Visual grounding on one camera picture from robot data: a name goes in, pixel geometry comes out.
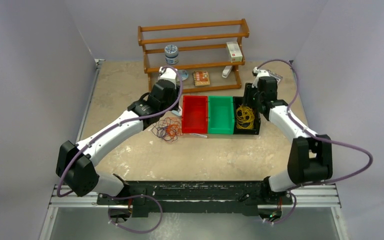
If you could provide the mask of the red plastic bin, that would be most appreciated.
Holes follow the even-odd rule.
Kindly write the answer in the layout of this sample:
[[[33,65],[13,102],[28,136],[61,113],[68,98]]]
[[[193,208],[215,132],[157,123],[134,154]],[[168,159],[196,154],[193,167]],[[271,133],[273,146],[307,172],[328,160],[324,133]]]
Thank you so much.
[[[181,127],[184,134],[208,133],[208,97],[184,95]]]

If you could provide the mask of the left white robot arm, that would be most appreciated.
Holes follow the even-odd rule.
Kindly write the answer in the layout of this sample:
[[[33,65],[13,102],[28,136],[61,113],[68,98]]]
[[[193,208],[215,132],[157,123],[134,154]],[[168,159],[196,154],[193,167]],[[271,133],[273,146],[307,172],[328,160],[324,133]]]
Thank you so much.
[[[151,92],[144,93],[99,132],[78,143],[65,141],[59,148],[55,170],[60,178],[57,196],[64,197],[61,188],[67,184],[79,197],[97,192],[109,195],[118,205],[126,203],[129,191],[122,178],[116,174],[97,173],[95,167],[122,142],[156,123],[166,112],[178,109],[182,91],[182,84],[162,78]]]

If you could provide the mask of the black plastic bin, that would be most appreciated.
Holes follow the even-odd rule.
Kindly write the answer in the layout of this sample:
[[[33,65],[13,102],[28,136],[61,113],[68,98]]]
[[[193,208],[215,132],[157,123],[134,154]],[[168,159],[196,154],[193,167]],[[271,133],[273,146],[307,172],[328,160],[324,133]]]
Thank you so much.
[[[243,105],[243,97],[234,96],[234,135],[259,135],[261,118],[259,113]]]

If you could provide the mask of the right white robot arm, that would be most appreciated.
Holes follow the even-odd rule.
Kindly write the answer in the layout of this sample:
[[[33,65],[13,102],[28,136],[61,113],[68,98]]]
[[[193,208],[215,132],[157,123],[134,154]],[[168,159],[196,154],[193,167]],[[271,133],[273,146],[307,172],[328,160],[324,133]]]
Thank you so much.
[[[280,198],[281,192],[332,177],[330,137],[308,129],[291,112],[289,104],[278,99],[278,84],[274,77],[258,77],[256,85],[246,83],[243,102],[278,127],[291,143],[286,170],[265,179],[268,185],[260,191],[264,202],[272,204]]]

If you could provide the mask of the green plastic bin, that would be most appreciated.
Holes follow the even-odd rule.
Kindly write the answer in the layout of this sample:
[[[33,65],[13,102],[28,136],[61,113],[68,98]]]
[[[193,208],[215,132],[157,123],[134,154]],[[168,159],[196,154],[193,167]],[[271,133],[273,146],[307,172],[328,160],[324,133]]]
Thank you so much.
[[[209,134],[232,135],[234,133],[234,101],[232,96],[208,97]]]

